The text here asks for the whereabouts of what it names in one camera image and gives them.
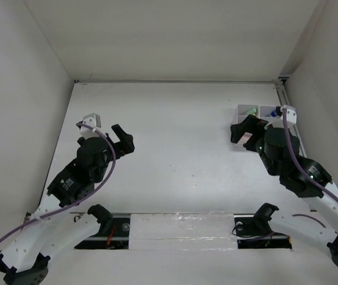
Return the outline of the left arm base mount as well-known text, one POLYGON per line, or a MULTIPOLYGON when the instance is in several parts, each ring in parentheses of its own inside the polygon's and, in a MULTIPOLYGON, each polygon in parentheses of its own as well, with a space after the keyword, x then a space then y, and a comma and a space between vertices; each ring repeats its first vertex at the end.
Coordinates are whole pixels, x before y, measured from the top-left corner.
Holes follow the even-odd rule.
POLYGON ((102 225, 99 231, 74 248, 79 250, 125 250, 129 249, 131 214, 113 214, 109 225, 102 225))

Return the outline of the pink white mini stapler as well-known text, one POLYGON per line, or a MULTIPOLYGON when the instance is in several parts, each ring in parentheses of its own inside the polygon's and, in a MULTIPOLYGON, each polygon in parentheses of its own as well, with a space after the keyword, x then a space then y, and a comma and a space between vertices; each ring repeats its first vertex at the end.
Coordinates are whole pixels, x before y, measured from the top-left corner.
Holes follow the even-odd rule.
POLYGON ((241 141, 248 141, 250 138, 251 138, 251 134, 245 133, 245 134, 241 137, 241 141))

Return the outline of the green highlighter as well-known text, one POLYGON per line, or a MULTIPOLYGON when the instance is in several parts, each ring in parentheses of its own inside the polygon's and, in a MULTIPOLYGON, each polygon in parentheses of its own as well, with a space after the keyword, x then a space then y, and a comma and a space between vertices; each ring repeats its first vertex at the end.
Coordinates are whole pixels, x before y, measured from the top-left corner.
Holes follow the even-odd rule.
POLYGON ((250 114, 253 114, 253 113, 256 113, 257 114, 257 109, 256 108, 251 108, 247 111, 244 112, 244 115, 250 115, 250 114))

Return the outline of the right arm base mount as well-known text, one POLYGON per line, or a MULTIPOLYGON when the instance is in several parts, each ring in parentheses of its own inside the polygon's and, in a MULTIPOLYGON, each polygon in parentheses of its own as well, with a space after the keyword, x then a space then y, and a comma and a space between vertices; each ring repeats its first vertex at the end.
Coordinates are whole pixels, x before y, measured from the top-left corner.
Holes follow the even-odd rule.
POLYGON ((238 249, 292 249, 290 237, 274 232, 269 221, 278 207, 264 203, 254 214, 234 217, 231 234, 237 237, 238 249))

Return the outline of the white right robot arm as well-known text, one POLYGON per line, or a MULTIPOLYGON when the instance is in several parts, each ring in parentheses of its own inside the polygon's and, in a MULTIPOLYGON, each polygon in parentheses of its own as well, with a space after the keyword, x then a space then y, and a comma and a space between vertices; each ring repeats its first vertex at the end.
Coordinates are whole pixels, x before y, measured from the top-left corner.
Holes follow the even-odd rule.
POLYGON ((292 214, 283 206, 266 202, 255 213, 236 218, 233 233, 244 247, 249 241, 289 236, 319 250, 338 268, 338 188, 321 164, 300 154, 300 140, 289 130, 293 122, 288 116, 274 123, 249 115, 231 125, 230 140, 235 144, 248 135, 243 147, 258 154, 268 174, 278 178, 317 217, 292 214))

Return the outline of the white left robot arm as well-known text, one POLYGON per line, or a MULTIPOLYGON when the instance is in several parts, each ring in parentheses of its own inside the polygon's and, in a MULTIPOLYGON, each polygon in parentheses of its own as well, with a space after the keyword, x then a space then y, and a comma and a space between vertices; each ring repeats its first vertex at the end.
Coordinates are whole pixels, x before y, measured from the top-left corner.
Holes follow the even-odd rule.
POLYGON ((135 150, 133 136, 118 124, 112 126, 118 142, 88 120, 78 122, 77 127, 81 136, 75 158, 52 180, 29 220, 0 238, 0 272, 5 284, 40 284, 57 255, 111 230, 112 213, 96 204, 68 228, 56 231, 71 210, 109 180, 116 160, 135 150))

